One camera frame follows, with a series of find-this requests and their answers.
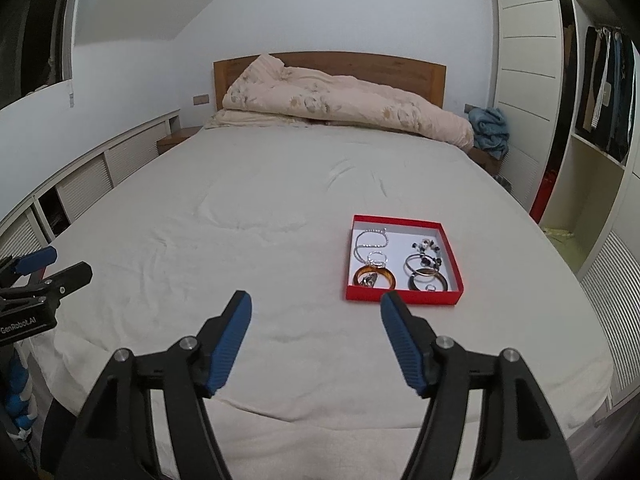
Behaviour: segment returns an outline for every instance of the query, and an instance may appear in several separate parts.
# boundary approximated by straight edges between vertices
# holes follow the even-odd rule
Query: wall switch
[[[194,105],[205,105],[209,102],[209,94],[202,95],[194,95],[193,96],[193,104]]]

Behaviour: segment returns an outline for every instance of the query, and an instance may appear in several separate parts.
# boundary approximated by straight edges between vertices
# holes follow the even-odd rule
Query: bangle
[[[419,272],[414,272],[410,277],[409,277],[409,289],[410,290],[420,290],[418,288],[418,286],[415,284],[415,277],[420,275],[420,276],[433,276],[434,278],[436,278],[436,280],[438,280],[441,284],[442,284],[442,290],[440,292],[447,292],[449,290],[449,283],[447,283],[447,280],[445,279],[445,277],[440,274],[437,270],[433,270],[433,269],[418,269]],[[436,292],[436,288],[429,284],[427,285],[427,289],[426,292]]]
[[[404,264],[405,264],[406,268],[409,269],[412,274],[415,274],[420,269],[414,269],[409,264],[409,260],[417,260],[417,259],[420,259],[420,263],[423,264],[426,267],[433,266],[433,269],[436,270],[436,272],[440,270],[440,266],[442,264],[442,259],[441,258],[434,258],[433,256],[429,256],[428,254],[415,253],[415,254],[409,254],[409,256],[407,256],[406,260],[404,261]]]
[[[361,276],[367,273],[375,273],[375,274],[380,274],[381,276],[384,276],[386,280],[389,282],[389,286],[387,288],[389,288],[390,290],[396,288],[396,277],[391,273],[389,269],[385,267],[373,267],[369,265],[360,267],[358,270],[356,270],[356,273],[353,275],[353,285],[373,286],[373,285],[364,285],[363,283],[360,283]]]

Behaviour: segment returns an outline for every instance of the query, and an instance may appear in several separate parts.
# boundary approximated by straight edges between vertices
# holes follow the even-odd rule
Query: wooden nightstand
[[[184,142],[189,137],[194,136],[202,129],[202,126],[193,126],[192,128],[182,128],[171,135],[167,135],[156,142],[158,147],[158,155],[168,152],[172,147]]]

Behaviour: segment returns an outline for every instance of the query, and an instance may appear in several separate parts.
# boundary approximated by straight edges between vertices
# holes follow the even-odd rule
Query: red box
[[[385,229],[389,243],[384,248],[363,248],[359,251],[361,257],[368,256],[367,251],[381,251],[388,258],[386,268],[396,279],[396,292],[407,304],[424,305],[455,305],[465,287],[462,283],[458,264],[451,250],[451,245],[442,225],[437,222],[422,220],[409,220],[404,218],[390,218],[383,216],[356,215],[351,226],[350,250],[348,258],[346,299],[349,301],[375,301],[388,292],[388,288],[369,288],[361,285],[353,285],[355,271],[363,266],[353,254],[357,235],[368,229]],[[412,242],[420,243],[424,238],[433,239],[440,247],[439,256],[442,258],[440,273],[446,278],[449,285],[447,291],[415,291],[409,290],[408,279],[411,272],[404,266],[409,254],[417,251],[412,248]],[[358,244],[383,244],[384,238],[380,234],[366,233],[361,236]]]

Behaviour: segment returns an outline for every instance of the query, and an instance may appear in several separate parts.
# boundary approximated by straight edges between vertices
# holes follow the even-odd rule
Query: bed frame
[[[285,66],[313,68],[329,75],[352,75],[370,83],[413,92],[442,108],[447,73],[444,65],[357,52],[284,52],[271,55],[282,60]],[[229,87],[257,57],[236,57],[213,64],[217,110],[222,110],[222,98]]]

